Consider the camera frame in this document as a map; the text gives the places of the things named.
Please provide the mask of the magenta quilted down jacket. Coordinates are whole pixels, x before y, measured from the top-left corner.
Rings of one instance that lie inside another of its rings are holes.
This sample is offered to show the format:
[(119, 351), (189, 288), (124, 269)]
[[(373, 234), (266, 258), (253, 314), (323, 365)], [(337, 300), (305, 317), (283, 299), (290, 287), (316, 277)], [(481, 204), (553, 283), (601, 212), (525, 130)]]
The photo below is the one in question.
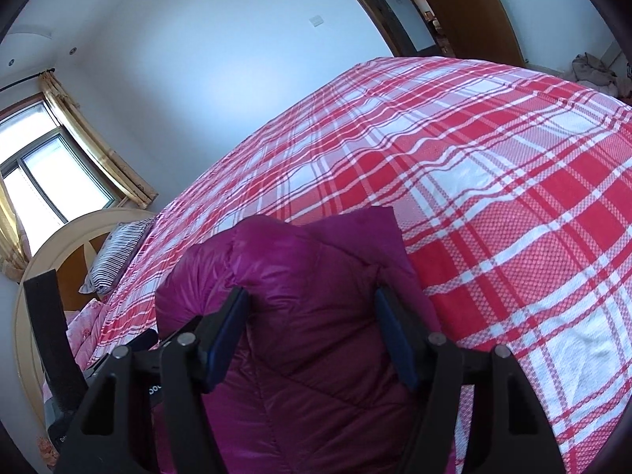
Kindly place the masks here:
[(168, 336), (236, 287), (252, 303), (225, 380), (203, 403), (232, 473), (391, 473), (412, 418), (373, 294), (439, 329), (389, 208), (302, 226), (251, 216), (191, 246), (155, 294)]

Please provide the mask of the clothes pile beside bed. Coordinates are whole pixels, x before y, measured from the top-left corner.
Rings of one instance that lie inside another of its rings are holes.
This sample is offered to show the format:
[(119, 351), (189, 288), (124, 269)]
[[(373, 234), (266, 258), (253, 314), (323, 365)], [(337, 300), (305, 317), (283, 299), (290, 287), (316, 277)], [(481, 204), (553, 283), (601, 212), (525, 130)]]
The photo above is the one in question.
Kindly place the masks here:
[(55, 449), (53, 443), (51, 443), (48, 438), (38, 436), (36, 438), (36, 446), (38, 447), (39, 455), (47, 468), (49, 468), (50, 471), (54, 471), (59, 460), (59, 453)]

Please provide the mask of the pink floral folded quilt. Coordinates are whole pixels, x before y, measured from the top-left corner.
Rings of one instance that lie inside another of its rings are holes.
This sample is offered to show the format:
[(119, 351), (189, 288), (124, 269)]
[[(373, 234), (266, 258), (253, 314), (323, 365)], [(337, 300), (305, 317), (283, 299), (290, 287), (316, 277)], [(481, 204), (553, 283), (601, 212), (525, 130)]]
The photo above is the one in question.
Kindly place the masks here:
[(86, 370), (98, 359), (94, 351), (98, 347), (106, 314), (106, 304), (97, 299), (92, 299), (80, 310), (64, 312), (68, 326), (66, 337), (73, 358), (81, 370)]

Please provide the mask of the cream wooden round headboard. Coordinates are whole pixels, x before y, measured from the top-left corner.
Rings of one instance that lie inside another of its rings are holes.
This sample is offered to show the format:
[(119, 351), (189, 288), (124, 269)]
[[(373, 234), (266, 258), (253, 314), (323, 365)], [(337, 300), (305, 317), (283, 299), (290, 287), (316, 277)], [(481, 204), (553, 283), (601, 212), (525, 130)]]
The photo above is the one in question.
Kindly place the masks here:
[(59, 270), (63, 262), (84, 246), (86, 269), (96, 252), (90, 243), (98, 237), (106, 237), (119, 223), (134, 222), (153, 217), (154, 213), (134, 208), (112, 208), (88, 213), (67, 223), (56, 231), (36, 252), (19, 284), (14, 311), (15, 363), (19, 381), (39, 429), (44, 429), (43, 383), (44, 373), (40, 355), (32, 335), (24, 281), (50, 270)]

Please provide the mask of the left yellow curtain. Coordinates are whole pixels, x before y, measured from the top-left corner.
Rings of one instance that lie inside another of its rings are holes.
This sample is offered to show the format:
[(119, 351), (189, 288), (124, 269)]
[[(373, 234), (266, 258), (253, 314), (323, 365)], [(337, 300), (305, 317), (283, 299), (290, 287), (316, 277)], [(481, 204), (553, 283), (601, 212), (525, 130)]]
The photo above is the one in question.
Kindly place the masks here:
[(4, 180), (0, 181), (1, 273), (19, 284), (31, 260), (31, 250)]

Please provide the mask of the yellow curtain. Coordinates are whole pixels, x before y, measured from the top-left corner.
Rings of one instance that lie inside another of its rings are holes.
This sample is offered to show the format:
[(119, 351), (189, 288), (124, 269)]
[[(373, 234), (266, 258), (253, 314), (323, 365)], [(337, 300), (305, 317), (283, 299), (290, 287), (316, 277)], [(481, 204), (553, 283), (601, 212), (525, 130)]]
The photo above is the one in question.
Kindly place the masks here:
[(4, 180), (0, 181), (1, 273), (19, 284), (31, 260), (31, 250)]
[(46, 104), (80, 149), (129, 201), (138, 208), (149, 208), (158, 197), (155, 189), (95, 131), (53, 72), (39, 74), (38, 80)]

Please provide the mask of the striped pillow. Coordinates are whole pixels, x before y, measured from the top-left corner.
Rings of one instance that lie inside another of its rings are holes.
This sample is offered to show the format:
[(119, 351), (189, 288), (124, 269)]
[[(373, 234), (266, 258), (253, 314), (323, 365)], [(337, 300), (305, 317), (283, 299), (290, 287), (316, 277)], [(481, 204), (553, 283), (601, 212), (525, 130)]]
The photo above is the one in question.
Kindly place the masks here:
[(146, 240), (154, 221), (155, 218), (150, 217), (119, 223), (113, 228), (96, 254), (78, 292), (96, 294), (100, 299), (113, 292)]

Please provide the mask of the right yellow curtain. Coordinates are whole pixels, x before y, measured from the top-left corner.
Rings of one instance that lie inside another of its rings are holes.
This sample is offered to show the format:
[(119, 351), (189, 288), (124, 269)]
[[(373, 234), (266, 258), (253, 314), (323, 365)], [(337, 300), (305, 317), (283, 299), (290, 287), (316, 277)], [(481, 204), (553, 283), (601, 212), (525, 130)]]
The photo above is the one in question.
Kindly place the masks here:
[(38, 80), (46, 104), (80, 149), (129, 201), (138, 208), (149, 208), (158, 197), (155, 189), (95, 131), (53, 72), (39, 74)]

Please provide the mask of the red white plaid bedsheet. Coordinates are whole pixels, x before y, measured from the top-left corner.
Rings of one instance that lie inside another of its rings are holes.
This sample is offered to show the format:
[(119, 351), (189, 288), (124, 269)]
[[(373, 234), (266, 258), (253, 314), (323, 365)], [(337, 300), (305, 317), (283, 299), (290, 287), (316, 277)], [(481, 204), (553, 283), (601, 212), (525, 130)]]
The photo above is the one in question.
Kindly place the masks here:
[(394, 212), (439, 329), (506, 344), (585, 472), (631, 397), (631, 110), (528, 70), (391, 58), (334, 78), (158, 213), (95, 355), (158, 329), (156, 291), (191, 246), (251, 216), (370, 207)]

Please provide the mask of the grey cloth pile on floor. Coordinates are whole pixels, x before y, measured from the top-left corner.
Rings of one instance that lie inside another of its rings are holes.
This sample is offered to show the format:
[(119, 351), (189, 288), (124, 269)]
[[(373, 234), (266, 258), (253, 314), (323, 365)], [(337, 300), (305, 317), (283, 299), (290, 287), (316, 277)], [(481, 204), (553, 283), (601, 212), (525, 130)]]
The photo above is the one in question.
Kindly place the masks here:
[(571, 62), (564, 78), (613, 98), (630, 98), (631, 79), (617, 76), (601, 59), (585, 53), (577, 55)]

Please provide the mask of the brown wooden door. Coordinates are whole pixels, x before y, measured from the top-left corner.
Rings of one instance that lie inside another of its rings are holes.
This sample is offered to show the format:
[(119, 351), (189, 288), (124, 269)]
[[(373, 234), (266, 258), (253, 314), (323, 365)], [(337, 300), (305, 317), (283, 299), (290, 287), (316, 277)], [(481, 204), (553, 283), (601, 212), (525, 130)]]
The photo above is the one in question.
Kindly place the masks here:
[(525, 60), (500, 0), (426, 0), (456, 57), (522, 68)]

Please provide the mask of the window with metal frame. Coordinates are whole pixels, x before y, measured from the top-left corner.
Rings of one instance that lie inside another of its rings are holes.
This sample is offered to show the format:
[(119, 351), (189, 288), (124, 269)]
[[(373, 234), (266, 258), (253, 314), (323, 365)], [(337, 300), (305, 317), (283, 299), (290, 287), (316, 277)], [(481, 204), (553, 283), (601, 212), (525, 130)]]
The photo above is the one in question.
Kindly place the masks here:
[(1, 111), (1, 175), (30, 252), (72, 220), (123, 200), (39, 95)]

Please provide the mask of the dark wooden door frame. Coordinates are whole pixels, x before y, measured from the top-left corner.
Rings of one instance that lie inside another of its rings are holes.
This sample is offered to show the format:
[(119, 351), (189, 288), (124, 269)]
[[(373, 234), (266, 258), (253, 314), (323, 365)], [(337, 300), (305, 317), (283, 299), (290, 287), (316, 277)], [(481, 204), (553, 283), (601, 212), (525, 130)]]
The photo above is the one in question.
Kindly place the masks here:
[(423, 12), (426, 0), (357, 0), (395, 57), (439, 56), (437, 32)]

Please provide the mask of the white wall switch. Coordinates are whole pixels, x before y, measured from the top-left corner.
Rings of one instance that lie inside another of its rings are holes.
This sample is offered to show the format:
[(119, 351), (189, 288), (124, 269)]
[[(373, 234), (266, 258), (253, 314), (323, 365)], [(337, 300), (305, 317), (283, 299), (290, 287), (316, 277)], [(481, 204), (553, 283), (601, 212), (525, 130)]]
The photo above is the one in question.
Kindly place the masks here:
[(322, 17), (320, 15), (316, 15), (313, 16), (310, 19), (310, 23), (314, 26), (314, 27), (319, 27), (324, 23), (324, 20), (322, 19)]

